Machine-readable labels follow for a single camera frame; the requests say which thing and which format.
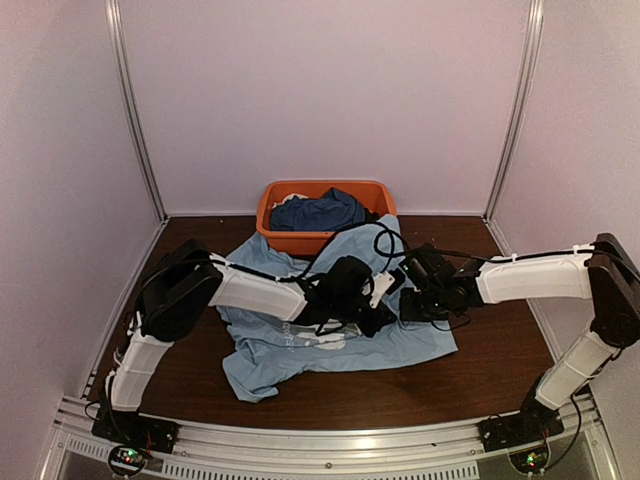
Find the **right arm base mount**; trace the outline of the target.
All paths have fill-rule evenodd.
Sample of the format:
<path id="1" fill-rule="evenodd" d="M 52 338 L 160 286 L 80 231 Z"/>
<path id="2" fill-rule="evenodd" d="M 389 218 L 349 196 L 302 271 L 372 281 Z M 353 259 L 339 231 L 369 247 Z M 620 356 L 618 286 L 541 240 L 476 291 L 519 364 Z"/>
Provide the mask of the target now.
<path id="1" fill-rule="evenodd" d="M 530 443 L 543 442 L 549 436 L 565 431 L 563 422 L 552 416 L 541 419 L 521 412 L 491 416 L 478 423 L 478 431 L 485 452 L 511 449 Z"/>

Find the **aluminium front rail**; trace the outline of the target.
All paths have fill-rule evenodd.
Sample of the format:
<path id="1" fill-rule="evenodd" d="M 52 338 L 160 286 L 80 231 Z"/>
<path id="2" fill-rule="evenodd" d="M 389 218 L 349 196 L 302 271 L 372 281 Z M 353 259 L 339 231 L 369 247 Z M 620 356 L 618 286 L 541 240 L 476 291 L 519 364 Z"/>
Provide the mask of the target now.
<path id="1" fill-rule="evenodd" d="M 520 473 L 516 448 L 487 451 L 482 418 L 405 428 L 271 430 L 174 420 L 171 453 L 153 452 L 131 479 L 622 479 L 592 397 L 561 409 L 565 431 L 546 440 L 551 463 L 544 475 Z M 64 396 L 36 479 L 118 479 L 107 465 L 116 445 L 91 434 L 95 407 Z"/>

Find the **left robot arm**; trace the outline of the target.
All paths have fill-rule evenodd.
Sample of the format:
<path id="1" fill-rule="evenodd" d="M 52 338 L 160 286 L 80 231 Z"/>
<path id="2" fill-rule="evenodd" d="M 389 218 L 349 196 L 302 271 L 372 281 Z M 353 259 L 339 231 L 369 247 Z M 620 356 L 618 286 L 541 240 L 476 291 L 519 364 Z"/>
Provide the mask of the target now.
<path id="1" fill-rule="evenodd" d="M 277 277 L 232 263 L 189 240 L 143 282 L 126 340 L 115 351 L 115 366 L 104 382 L 98 418 L 121 443 L 137 442 L 144 433 L 138 410 L 160 360 L 193 331 L 209 307 L 266 314 L 312 328 L 318 336 L 355 326 L 373 337 L 395 321 L 383 298 L 403 279 L 397 272 L 374 273 L 351 255 L 338 258 L 325 273 Z"/>

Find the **left aluminium corner post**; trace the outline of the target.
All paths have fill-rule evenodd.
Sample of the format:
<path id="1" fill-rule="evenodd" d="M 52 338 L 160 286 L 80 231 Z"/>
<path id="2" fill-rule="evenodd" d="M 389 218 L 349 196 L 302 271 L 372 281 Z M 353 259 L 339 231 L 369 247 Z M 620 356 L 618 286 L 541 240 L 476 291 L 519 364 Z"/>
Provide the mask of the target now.
<path id="1" fill-rule="evenodd" d="M 141 170 L 143 183 L 149 195 L 155 216 L 159 222 L 164 223 L 168 219 L 168 214 L 161 198 L 156 175 L 151 164 L 143 125 L 136 101 L 122 22 L 121 2 L 117 0 L 106 0 L 105 11 L 117 77 L 123 97 L 126 121 L 136 154 L 136 159 Z"/>

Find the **orange plastic basin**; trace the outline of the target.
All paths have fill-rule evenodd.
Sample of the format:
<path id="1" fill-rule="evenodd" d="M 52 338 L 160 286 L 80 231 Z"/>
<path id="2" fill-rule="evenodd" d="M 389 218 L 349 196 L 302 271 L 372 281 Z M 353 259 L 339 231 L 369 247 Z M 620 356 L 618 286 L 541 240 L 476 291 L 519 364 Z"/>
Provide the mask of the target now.
<path id="1" fill-rule="evenodd" d="M 332 235 L 330 231 L 282 232 L 271 229 L 273 206 L 290 194 L 320 198 L 335 187 L 352 195 L 366 209 L 380 216 L 396 215 L 395 200 L 387 187 L 372 180 L 285 180 L 269 184 L 262 194 L 256 213 L 256 230 L 267 239 L 268 245 L 293 256 L 312 256 L 320 252 Z"/>

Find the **aluminium corner post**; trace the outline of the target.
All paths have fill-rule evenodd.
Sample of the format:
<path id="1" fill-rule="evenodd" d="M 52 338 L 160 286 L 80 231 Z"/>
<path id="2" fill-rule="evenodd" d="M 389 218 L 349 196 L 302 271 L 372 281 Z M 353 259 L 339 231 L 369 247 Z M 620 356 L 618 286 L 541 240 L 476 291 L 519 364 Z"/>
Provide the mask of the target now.
<path id="1" fill-rule="evenodd" d="M 536 72 L 542 41 L 544 6 L 545 2 L 543 0 L 531 0 L 529 2 L 529 12 L 526 21 L 522 56 L 513 104 L 501 149 L 498 168 L 483 214 L 486 223 L 491 223 L 496 215 L 523 126 L 526 106 Z"/>
<path id="2" fill-rule="evenodd" d="M 122 22 L 121 2 L 117 0 L 106 0 L 105 11 L 117 77 L 123 97 L 126 121 L 136 154 L 136 159 L 141 170 L 143 183 L 149 195 L 155 216 L 159 222 L 164 223 L 168 219 L 168 214 L 161 198 L 156 175 L 151 164 L 143 125 L 136 101 Z"/>

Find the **dark blue garment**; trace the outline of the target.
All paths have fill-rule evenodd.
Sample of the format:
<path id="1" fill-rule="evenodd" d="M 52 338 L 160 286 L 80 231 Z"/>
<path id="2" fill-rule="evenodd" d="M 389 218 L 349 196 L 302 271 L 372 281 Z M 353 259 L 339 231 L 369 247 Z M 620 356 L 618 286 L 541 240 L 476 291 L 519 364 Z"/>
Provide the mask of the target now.
<path id="1" fill-rule="evenodd" d="M 330 188 L 319 198 L 292 193 L 274 202 L 269 226 L 279 232 L 334 232 L 368 219 L 369 211 L 354 196 Z"/>

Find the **light blue printed t-shirt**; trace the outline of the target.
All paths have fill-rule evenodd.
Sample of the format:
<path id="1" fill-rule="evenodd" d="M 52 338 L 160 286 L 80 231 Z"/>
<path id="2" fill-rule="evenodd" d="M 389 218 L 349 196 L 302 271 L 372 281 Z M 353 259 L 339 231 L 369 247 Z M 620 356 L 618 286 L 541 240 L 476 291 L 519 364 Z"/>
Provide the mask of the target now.
<path id="1" fill-rule="evenodd" d="M 340 257 L 353 255 L 379 273 L 386 265 L 399 265 L 398 260 L 388 261 L 382 256 L 401 251 L 399 239 L 389 235 L 399 230 L 398 219 L 385 215 L 375 224 L 338 234 L 312 263 L 280 253 L 269 247 L 265 237 L 254 234 L 227 258 L 287 277 L 303 270 L 324 273 Z M 394 322 L 372 338 L 352 327 L 338 329 L 336 322 L 330 322 L 331 334 L 318 337 L 313 327 L 296 326 L 265 314 L 229 307 L 221 307 L 218 312 L 235 343 L 234 352 L 222 361 L 223 372 L 236 397 L 251 403 L 277 395 L 279 383 L 306 371 L 400 368 L 435 360 L 458 349 L 445 321 Z"/>

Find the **right aluminium corner post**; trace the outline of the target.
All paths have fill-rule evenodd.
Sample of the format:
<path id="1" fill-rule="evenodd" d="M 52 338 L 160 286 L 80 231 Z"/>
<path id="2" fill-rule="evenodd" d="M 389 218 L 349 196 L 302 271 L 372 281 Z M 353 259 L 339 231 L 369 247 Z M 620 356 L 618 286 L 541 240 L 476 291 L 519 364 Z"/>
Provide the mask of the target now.
<path id="1" fill-rule="evenodd" d="M 542 41 L 544 6 L 545 2 L 543 0 L 531 0 L 529 2 L 529 12 L 526 21 L 522 56 L 513 104 L 501 149 L 498 168 L 483 214 L 486 223 L 491 223 L 496 215 L 523 126 L 526 106 L 536 72 Z"/>

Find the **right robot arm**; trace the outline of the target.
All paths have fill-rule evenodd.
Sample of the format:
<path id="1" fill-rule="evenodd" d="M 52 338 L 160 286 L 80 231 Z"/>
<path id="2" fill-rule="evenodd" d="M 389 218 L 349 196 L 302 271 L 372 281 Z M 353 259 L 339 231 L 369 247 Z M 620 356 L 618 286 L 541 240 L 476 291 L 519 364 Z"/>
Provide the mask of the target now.
<path id="1" fill-rule="evenodd" d="M 484 258 L 431 244 L 405 253 L 400 264 L 413 287 L 401 300 L 405 320 L 460 317 L 473 308 L 511 301 L 576 299 L 592 304 L 593 318 L 566 352 L 532 386 L 512 430 L 535 440 L 571 397 L 603 367 L 639 340 L 639 270 L 611 233 L 565 250 Z"/>

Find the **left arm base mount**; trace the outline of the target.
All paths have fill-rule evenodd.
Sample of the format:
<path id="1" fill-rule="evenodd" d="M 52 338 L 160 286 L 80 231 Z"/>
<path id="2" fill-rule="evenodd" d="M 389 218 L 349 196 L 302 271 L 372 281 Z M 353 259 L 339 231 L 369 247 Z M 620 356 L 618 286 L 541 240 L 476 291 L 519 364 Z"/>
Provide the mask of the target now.
<path id="1" fill-rule="evenodd" d="M 105 395 L 98 401 L 93 421 L 93 436 L 144 451 L 171 454 L 177 440 L 176 422 L 140 415 L 138 412 L 116 411 Z"/>

